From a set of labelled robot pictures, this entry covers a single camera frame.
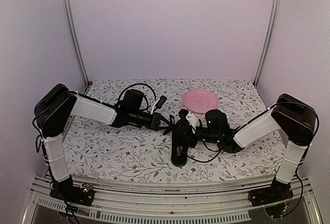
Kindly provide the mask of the black shoe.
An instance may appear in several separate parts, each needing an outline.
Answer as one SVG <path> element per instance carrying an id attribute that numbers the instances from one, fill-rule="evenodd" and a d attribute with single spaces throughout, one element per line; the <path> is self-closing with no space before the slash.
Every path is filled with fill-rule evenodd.
<path id="1" fill-rule="evenodd" d="M 179 120 L 172 130 L 171 162 L 176 167 L 183 167 L 187 163 L 188 147 L 179 146 L 176 138 L 176 128 L 180 123 L 188 124 L 185 121 Z"/>

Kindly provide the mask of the black shoelace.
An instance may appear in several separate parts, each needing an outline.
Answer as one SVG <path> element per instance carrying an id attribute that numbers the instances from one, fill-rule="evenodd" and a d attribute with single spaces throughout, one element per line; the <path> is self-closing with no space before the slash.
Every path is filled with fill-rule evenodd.
<path id="1" fill-rule="evenodd" d="M 167 127 L 165 128 L 163 135 L 167 135 L 168 133 L 170 133 L 174 126 L 175 126 L 175 117 L 173 115 L 169 115 L 169 119 L 164 119 L 164 122 L 167 124 Z"/>

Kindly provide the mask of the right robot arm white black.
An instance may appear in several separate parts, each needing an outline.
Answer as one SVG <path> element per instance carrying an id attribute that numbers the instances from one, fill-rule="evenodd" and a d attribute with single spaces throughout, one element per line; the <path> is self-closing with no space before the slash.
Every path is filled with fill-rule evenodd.
<path id="1" fill-rule="evenodd" d="M 171 162 L 177 167 L 187 163 L 188 148 L 195 147 L 197 142 L 217 144 L 219 151 L 236 153 L 282 130 L 288 137 L 288 144 L 274 177 L 276 183 L 267 189 L 270 201 L 278 201 L 286 194 L 286 185 L 303 163 L 320 126 L 314 108 L 288 94 L 280 95 L 276 103 L 235 129 L 229 127 L 226 114 L 218 109 L 205 113 L 206 126 L 186 109 L 180 110 L 179 117 L 172 131 L 171 151 Z"/>

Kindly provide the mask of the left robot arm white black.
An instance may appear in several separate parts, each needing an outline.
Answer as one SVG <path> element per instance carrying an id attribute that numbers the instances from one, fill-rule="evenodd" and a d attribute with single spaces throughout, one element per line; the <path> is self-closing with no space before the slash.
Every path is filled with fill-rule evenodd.
<path id="1" fill-rule="evenodd" d="M 151 106 L 141 108 L 145 94 L 131 85 L 119 95 L 115 105 L 102 102 L 79 92 L 70 91 L 64 84 L 57 84 L 35 106 L 33 127 L 38 131 L 47 166 L 58 182 L 56 191 L 65 200 L 73 200 L 77 195 L 75 186 L 68 182 L 70 173 L 65 161 L 63 140 L 65 127 L 71 117 L 83 117 L 121 128 L 131 125 L 145 127 L 164 134 L 172 131 L 174 118 L 166 119 L 156 110 L 166 101 L 165 96 L 155 98 Z"/>

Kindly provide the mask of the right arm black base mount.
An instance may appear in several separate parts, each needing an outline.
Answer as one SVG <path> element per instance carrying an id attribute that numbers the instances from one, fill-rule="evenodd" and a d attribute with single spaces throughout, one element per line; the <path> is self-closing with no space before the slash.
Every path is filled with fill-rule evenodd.
<path id="1" fill-rule="evenodd" d="M 290 184 L 273 181 L 268 187 L 251 190 L 247 196 L 252 206 L 260 206 L 278 201 L 289 200 L 293 197 Z"/>

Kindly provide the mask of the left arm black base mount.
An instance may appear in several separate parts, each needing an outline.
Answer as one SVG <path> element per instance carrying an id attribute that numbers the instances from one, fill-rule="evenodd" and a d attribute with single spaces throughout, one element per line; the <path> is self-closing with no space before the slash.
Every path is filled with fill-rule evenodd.
<path id="1" fill-rule="evenodd" d="M 91 206 L 94 200 L 95 191 L 83 186 L 64 184 L 64 182 L 53 185 L 49 194 L 51 197 L 63 200 L 67 203 L 75 203 L 84 206 Z"/>

